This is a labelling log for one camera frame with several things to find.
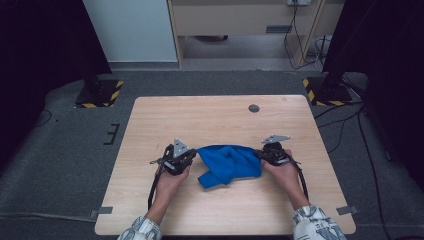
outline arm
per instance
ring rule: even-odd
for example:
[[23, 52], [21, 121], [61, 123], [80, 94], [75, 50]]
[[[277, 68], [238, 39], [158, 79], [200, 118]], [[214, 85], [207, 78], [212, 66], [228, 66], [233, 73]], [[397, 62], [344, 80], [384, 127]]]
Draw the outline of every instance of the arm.
[[137, 218], [131, 228], [125, 230], [118, 240], [159, 240], [162, 234], [159, 225], [162, 223], [169, 204], [177, 193], [178, 187], [187, 178], [190, 166], [178, 176], [168, 172], [162, 173], [156, 186], [156, 196], [152, 207], [144, 217]]
[[340, 227], [321, 208], [311, 205], [299, 184], [298, 173], [291, 163], [272, 166], [262, 160], [263, 168], [271, 173], [278, 186], [287, 194], [294, 210], [294, 239], [345, 240]]

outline blue cloth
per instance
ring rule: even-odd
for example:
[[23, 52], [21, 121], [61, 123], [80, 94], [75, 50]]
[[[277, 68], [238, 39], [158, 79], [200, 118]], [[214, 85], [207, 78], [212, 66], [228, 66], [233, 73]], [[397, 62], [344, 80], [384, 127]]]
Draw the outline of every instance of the blue cloth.
[[261, 160], [254, 150], [238, 145], [211, 145], [197, 149], [209, 171], [198, 178], [204, 188], [229, 184], [234, 178], [260, 177]]

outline desk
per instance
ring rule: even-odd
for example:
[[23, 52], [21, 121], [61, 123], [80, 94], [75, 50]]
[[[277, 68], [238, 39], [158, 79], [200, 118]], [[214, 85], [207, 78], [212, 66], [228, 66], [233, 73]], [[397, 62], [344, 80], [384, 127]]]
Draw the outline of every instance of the desk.
[[[259, 106], [252, 113], [248, 107]], [[119, 235], [147, 211], [147, 198], [165, 148], [179, 138], [191, 148], [238, 144], [262, 148], [271, 134], [289, 135], [283, 147], [302, 164], [310, 201], [333, 217], [346, 234], [355, 231], [309, 104], [300, 95], [140, 97], [136, 100], [95, 226], [99, 235]], [[164, 235], [292, 234], [290, 202], [267, 172], [204, 190], [197, 178], [207, 171], [194, 158], [162, 222]]]
[[[167, 0], [177, 57], [182, 66], [186, 36], [264, 35], [268, 27], [289, 27], [294, 7], [285, 0]], [[303, 64], [314, 36], [332, 35], [344, 0], [311, 0], [299, 6], [287, 34], [297, 66]]]

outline black and yellow hazard tape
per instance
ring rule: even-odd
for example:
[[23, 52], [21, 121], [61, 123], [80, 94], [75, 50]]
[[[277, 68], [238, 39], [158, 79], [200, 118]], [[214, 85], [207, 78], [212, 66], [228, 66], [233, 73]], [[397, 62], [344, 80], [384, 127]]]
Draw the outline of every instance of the black and yellow hazard tape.
[[349, 105], [352, 104], [352, 101], [320, 101], [316, 99], [316, 95], [312, 90], [312, 87], [309, 83], [308, 79], [303, 79], [303, 86], [308, 93], [309, 101], [313, 106], [341, 106], [341, 105]]
[[110, 99], [107, 102], [102, 103], [94, 103], [94, 102], [84, 102], [80, 104], [76, 104], [75, 107], [77, 108], [97, 108], [97, 107], [111, 107], [116, 101], [116, 98], [119, 95], [119, 92], [121, 91], [122, 84], [124, 84], [124, 81], [117, 81], [116, 86], [114, 87], [112, 93], [110, 94]]

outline wall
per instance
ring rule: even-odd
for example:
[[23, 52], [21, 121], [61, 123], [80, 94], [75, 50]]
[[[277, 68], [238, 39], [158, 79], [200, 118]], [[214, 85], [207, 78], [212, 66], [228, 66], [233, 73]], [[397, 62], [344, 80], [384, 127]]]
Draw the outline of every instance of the wall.
[[177, 62], [166, 0], [83, 0], [109, 62]]

